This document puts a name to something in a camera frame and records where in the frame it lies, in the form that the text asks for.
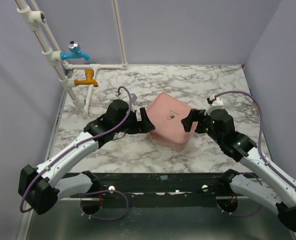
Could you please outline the pink medicine kit case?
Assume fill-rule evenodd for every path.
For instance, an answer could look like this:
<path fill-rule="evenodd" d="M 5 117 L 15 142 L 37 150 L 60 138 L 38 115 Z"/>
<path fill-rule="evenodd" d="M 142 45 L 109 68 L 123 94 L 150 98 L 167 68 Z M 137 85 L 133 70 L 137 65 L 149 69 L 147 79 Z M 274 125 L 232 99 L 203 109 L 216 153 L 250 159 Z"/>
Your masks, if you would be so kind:
<path fill-rule="evenodd" d="M 194 134 L 197 123 L 186 132 L 181 120 L 186 118 L 193 107 L 167 93 L 159 94 L 146 109 L 155 130 L 148 133 L 157 144 L 169 147 L 177 152 L 184 150 Z"/>

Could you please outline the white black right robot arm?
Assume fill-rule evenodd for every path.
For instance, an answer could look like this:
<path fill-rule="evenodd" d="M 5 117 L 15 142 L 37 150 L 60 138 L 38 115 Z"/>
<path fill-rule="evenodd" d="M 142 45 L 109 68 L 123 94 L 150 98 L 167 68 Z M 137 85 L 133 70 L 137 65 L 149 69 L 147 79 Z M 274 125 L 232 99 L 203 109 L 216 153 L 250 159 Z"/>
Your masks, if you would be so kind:
<path fill-rule="evenodd" d="M 267 186 L 262 186 L 231 171 L 228 184 L 231 190 L 244 195 L 275 213 L 279 221 L 296 233 L 296 180 L 274 162 L 261 156 L 259 146 L 247 135 L 235 130 L 234 120 L 224 109 L 211 113 L 192 109 L 181 120 L 186 132 L 196 122 L 195 132 L 208 134 L 228 157 L 247 167 L 260 177 Z"/>

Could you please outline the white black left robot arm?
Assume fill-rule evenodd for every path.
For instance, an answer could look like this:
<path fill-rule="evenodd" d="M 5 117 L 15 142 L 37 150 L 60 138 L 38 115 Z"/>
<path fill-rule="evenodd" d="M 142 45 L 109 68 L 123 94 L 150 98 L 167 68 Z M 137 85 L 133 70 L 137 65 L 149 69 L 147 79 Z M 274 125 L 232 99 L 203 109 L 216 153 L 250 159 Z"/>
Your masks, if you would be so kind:
<path fill-rule="evenodd" d="M 65 175 L 118 133 L 135 135 L 155 130 L 145 108 L 140 108 L 140 115 L 138 120 L 130 103 L 120 99 L 112 101 L 103 115 L 89 122 L 76 139 L 54 157 L 36 167 L 28 164 L 22 168 L 18 187 L 22 202 L 42 215 L 62 198 L 87 193 L 97 183 L 92 173 L 85 171 L 68 178 Z"/>

